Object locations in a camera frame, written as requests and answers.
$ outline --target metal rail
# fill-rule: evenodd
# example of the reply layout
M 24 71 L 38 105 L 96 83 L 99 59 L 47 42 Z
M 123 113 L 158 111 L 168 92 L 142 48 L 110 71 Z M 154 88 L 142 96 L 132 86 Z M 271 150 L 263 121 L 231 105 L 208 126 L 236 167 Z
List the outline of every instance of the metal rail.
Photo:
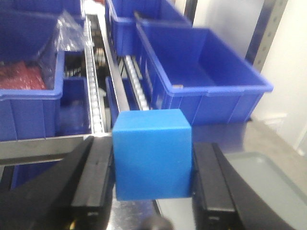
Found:
M 84 33 L 88 40 L 92 42 L 92 35 L 90 30 L 90 21 L 86 18 L 84 24 Z M 91 130 L 92 133 L 106 132 L 106 114 L 104 101 L 100 100 L 97 82 L 97 73 L 95 68 L 94 52 L 92 46 L 85 46 L 85 63 L 86 63 L 86 77 L 87 77 L 87 90 L 90 102 L 90 117 L 91 117 Z
M 131 59 L 131 56 L 125 56 L 123 58 L 124 66 L 126 68 L 127 75 L 132 85 L 134 96 L 138 103 L 140 110 L 149 110 L 143 89 L 141 87 L 134 63 Z
M 98 13 L 97 17 L 99 21 L 102 39 L 105 45 L 105 54 L 113 82 L 118 111 L 119 112 L 128 111 L 130 110 L 130 107 L 128 104 L 126 92 L 118 69 L 117 56 L 115 54 L 114 48 L 112 47 L 110 37 L 107 34 L 105 15 L 104 13 Z

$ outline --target white wall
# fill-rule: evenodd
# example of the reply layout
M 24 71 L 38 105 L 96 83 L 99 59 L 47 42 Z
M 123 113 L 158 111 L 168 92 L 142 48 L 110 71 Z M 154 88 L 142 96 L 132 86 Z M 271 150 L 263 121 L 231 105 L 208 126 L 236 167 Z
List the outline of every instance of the white wall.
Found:
M 286 114 L 278 134 L 295 148 L 307 130 L 307 1 L 289 0 L 262 69 L 274 84 L 254 111 L 258 119 Z
M 175 1 L 175 7 L 179 10 L 179 12 L 181 12 L 182 14 L 184 14 L 184 9 L 186 6 L 186 0 L 176 0 Z
M 245 57 L 264 0 L 198 0 L 194 27 L 209 27 Z

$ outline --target gray tray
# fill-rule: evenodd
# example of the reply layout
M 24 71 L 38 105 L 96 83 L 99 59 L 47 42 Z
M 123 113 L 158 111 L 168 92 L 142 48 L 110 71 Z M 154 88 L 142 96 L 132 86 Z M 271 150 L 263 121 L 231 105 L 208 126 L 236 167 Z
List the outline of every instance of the gray tray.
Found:
M 232 153 L 225 156 L 240 176 L 277 215 L 294 229 L 307 229 L 307 196 L 272 160 L 254 152 Z

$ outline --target red material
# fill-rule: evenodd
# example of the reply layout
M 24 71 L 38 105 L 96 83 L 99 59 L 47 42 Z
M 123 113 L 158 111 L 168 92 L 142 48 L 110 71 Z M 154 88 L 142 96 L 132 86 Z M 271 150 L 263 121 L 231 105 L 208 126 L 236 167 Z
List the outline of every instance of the red material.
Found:
M 23 61 L 0 67 L 0 89 L 44 90 L 39 67 L 27 69 Z
M 28 76 L 31 80 L 32 90 L 46 90 L 39 67 L 28 68 Z

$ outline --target blue cube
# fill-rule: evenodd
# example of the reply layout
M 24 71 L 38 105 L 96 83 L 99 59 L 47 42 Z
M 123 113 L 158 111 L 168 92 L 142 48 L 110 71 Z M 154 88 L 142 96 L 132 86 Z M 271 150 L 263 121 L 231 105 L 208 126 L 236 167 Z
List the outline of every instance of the blue cube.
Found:
M 121 112 L 112 135 L 118 200 L 190 196 L 191 126 L 179 109 Z

